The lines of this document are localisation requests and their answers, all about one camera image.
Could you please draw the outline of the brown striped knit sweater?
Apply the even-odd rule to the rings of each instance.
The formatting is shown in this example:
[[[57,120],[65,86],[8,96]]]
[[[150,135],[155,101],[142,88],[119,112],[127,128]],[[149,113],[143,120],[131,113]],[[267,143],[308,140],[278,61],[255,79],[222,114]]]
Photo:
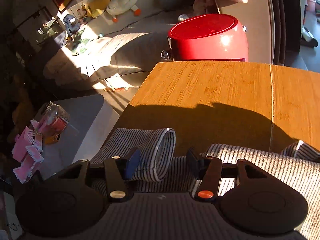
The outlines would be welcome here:
[[[280,153],[227,144],[212,144],[200,154],[204,161],[199,168],[188,167],[186,156],[175,157],[176,133],[172,128],[158,130],[118,128],[90,160],[103,163],[112,157],[125,157],[136,148],[140,152],[140,165],[133,179],[138,192],[195,194],[202,183],[197,178],[200,169],[206,169],[214,158],[223,162],[218,193],[223,196],[233,189],[239,180],[236,163],[249,161],[273,175],[304,196],[309,212],[300,228],[307,239],[319,239],[319,150],[299,140]]]

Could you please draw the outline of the grey low side table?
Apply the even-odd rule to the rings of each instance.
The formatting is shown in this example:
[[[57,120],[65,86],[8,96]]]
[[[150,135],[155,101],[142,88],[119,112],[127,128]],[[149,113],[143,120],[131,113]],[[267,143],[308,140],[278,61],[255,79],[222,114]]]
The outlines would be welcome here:
[[[44,180],[81,159],[92,159],[100,150],[119,114],[100,94],[56,101],[70,115],[60,140],[43,145],[39,171]]]

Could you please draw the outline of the glass jar with candy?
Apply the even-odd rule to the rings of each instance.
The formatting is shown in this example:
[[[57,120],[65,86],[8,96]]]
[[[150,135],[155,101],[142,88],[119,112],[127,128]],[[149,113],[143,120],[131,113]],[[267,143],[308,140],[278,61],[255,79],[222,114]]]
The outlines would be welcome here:
[[[70,121],[70,115],[58,104],[49,102],[41,111],[41,119],[35,131],[44,137],[61,134]]]

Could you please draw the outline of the beige sofa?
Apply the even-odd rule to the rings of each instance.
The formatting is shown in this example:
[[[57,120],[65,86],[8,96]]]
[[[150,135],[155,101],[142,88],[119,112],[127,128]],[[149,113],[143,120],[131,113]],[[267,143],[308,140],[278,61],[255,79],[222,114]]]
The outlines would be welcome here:
[[[83,25],[74,37],[45,64],[43,74],[59,86],[86,90],[103,79],[120,76],[124,87],[133,85],[140,72],[150,72],[163,62],[161,52],[169,49],[168,32],[176,24],[194,16],[193,5],[164,10],[158,0],[138,0],[141,13],[129,10],[112,21],[105,12]],[[237,18],[246,28],[248,62],[272,63],[273,25],[270,0],[247,3],[215,0],[208,14],[226,14]]]

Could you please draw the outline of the red round storage container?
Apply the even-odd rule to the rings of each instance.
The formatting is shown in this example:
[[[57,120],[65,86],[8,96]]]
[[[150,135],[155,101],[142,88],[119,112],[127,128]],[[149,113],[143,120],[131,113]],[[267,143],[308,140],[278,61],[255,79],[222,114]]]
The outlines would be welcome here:
[[[164,60],[248,61],[246,28],[231,15],[206,14],[174,25],[168,32]]]

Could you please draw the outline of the small doll toy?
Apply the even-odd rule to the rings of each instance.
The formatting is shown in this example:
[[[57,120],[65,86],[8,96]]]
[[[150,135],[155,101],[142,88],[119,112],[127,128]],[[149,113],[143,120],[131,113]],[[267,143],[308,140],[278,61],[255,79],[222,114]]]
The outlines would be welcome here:
[[[82,5],[81,8],[77,10],[77,15],[80,25],[85,25],[92,20],[92,15],[85,5]]]

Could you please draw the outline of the dark curtain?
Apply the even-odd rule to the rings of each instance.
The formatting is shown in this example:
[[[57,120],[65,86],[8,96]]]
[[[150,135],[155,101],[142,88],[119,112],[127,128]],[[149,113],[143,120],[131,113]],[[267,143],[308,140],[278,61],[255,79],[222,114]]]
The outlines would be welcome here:
[[[300,51],[300,0],[271,0],[274,20],[273,64],[284,65],[287,53]]]

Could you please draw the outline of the small pink basin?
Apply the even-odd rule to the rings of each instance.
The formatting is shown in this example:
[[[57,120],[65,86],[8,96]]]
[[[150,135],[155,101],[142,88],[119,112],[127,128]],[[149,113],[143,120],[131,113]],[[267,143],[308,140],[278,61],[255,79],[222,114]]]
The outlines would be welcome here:
[[[316,4],[317,4],[317,0],[307,0],[306,10],[310,11],[310,12],[315,12],[316,11]]]

